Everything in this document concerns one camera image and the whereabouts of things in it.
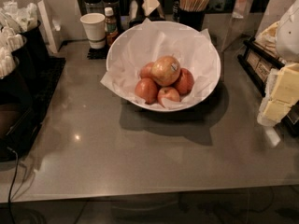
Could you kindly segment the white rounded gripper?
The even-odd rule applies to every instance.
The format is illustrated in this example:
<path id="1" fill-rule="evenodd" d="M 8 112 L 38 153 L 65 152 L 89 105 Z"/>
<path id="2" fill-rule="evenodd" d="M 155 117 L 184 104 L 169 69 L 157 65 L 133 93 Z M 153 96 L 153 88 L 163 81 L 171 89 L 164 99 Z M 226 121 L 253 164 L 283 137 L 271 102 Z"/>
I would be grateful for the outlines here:
<path id="1" fill-rule="evenodd" d="M 274 47 L 286 61 L 299 62 L 299 0 L 296 0 L 279 22 L 272 23 L 255 38 L 261 46 Z M 265 97 L 259 107 L 257 121 L 273 127 L 299 101 L 299 63 L 287 63 L 281 69 L 270 70 Z"/>

